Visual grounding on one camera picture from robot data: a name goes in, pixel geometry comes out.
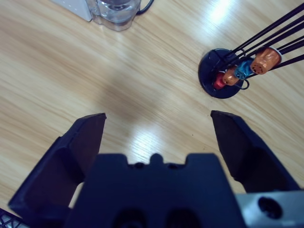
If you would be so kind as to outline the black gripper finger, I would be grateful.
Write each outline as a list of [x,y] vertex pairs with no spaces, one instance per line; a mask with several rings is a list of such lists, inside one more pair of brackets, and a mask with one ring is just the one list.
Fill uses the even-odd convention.
[[77,119],[58,137],[8,203],[32,228],[60,228],[69,204],[99,153],[106,115]]
[[216,110],[210,116],[230,175],[247,193],[300,190],[266,143],[240,116]]

